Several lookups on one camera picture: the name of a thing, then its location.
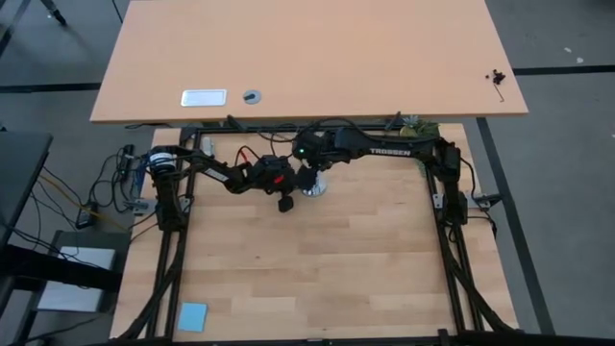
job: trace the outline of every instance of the desk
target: desk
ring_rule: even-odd
[[[497,88],[493,69],[507,76]],[[226,89],[226,105],[182,107],[187,89]],[[242,98],[250,89],[255,105]],[[91,120],[398,111],[528,112],[483,0],[132,1]]]
[[[462,125],[440,130],[472,161]],[[179,136],[180,130],[157,130],[153,145],[177,144]],[[255,134],[209,137],[222,161],[233,162],[243,144],[270,151]],[[209,314],[203,334],[176,331],[175,340],[425,336],[453,329],[429,191],[415,162],[365,157],[337,164],[326,177],[323,196],[295,192],[295,208],[279,213],[278,196],[232,195],[197,176],[179,302],[207,303]],[[153,198],[151,181],[144,186],[143,196]],[[470,187],[464,167],[460,188]],[[488,222],[472,219],[463,232],[478,290],[514,326]],[[124,332],[147,301],[160,240],[153,229],[131,246],[111,336]]]

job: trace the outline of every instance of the yellow cable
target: yellow cable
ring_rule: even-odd
[[[69,196],[69,195],[68,195],[68,194],[67,194],[67,193],[66,193],[66,192],[65,192],[65,191],[64,191],[64,190],[63,190],[63,189],[62,189],[62,188],[58,185],[58,184],[56,184],[55,182],[53,182],[51,179],[49,179],[49,178],[47,178],[47,177],[45,177],[45,176],[43,176],[43,175],[40,175],[39,177],[40,177],[42,180],[44,180],[45,182],[47,182],[49,185],[51,185],[51,186],[52,186],[54,189],[56,189],[59,193],[61,193],[61,195],[62,195],[62,196],[64,196],[64,198],[65,198],[65,199],[67,199],[67,200],[68,200],[68,202],[70,202],[70,203],[72,203],[73,205],[75,205],[75,207],[77,207],[77,208],[79,208],[80,210],[83,210],[83,211],[85,211],[85,212],[87,212],[87,213],[89,213],[89,214],[92,214],[92,215],[94,215],[94,216],[98,217],[99,219],[101,219],[101,220],[103,220],[103,221],[107,221],[107,222],[109,222],[110,224],[112,224],[113,226],[117,227],[118,229],[120,229],[120,230],[122,230],[122,231],[127,231],[127,232],[128,232],[128,229],[127,229],[126,227],[124,227],[124,226],[120,225],[119,223],[117,223],[117,221],[113,220],[112,218],[110,218],[110,217],[108,217],[108,216],[105,216],[105,215],[103,215],[103,214],[101,214],[101,213],[98,213],[98,212],[96,212],[96,211],[89,210],[88,208],[86,208],[86,207],[84,207],[84,206],[80,205],[79,203],[77,203],[77,202],[73,201],[73,199],[72,199],[72,198],[70,198],[70,196]]]

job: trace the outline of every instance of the wooden tabletop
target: wooden tabletop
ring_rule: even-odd
[[[442,125],[441,134],[472,160],[462,125]],[[222,161],[233,162],[243,144],[270,151],[254,134],[209,137]],[[178,138],[179,130],[157,130],[154,145]],[[415,161],[365,157],[337,164],[326,177],[323,196],[295,192],[288,213],[278,212],[278,196],[232,195],[198,177],[179,301],[208,304],[209,313],[204,333],[177,331],[176,340],[428,336],[454,329],[427,183]],[[460,184],[470,189],[468,169]],[[154,197],[151,181],[145,186],[143,195]],[[515,325],[488,222],[471,219],[463,232],[477,288]],[[153,229],[131,246],[111,336],[147,301],[160,240]]]
[[[494,69],[506,75],[497,89]],[[224,89],[226,104],[182,107],[187,89]],[[91,120],[397,111],[528,112],[484,0],[132,1]]]

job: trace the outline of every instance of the light blue sticky note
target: light blue sticky note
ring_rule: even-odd
[[[180,321],[177,328],[184,332],[202,333],[205,330],[205,317],[208,315],[208,305],[199,303],[182,303]]]

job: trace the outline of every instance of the black floor stripe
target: black floor stripe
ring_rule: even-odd
[[[538,274],[536,273],[536,268],[534,267],[533,260],[531,259],[531,254],[529,253],[528,241],[526,240],[526,235],[524,234],[523,227],[521,226],[521,218],[519,217],[519,212],[515,206],[515,201],[512,198],[510,186],[508,185],[508,180],[506,179],[504,168],[502,167],[502,162],[500,161],[500,155],[498,154],[495,140],[491,135],[491,130],[489,129],[487,119],[483,117],[477,118],[477,124],[479,125],[482,144],[487,152],[487,158],[489,158],[489,164],[491,165],[491,170],[493,171],[493,175],[496,180],[498,192],[500,192],[500,195],[502,196],[502,204],[504,206],[504,211],[506,212],[506,220],[508,221],[508,226],[510,227],[512,241],[515,245],[517,256],[519,257],[521,270],[523,271],[523,276],[526,280],[529,298],[531,299],[531,304],[534,308],[534,313],[536,315],[536,320],[538,321],[540,332],[541,334],[555,334],[554,323],[547,308],[545,295],[540,287],[540,282],[538,281]]]
[[[19,8],[15,13],[15,16],[12,18],[12,22],[9,25],[9,28],[7,28],[7,31],[4,32],[4,35],[2,35],[2,38],[0,39],[0,58],[4,54],[4,51],[7,49],[7,46],[11,41],[12,33],[14,33],[15,27],[17,26],[17,24],[19,24],[19,20],[21,20],[23,13],[26,12],[28,5],[30,5],[30,1],[31,0],[23,0],[21,2],[21,5],[19,5]]]
[[[515,76],[553,76],[583,73],[609,73],[615,72],[615,65],[513,68],[512,72]]]
[[[72,84],[33,85],[33,86],[0,86],[0,93],[85,91],[85,90],[98,90],[98,89],[100,89],[100,83],[72,83]]]

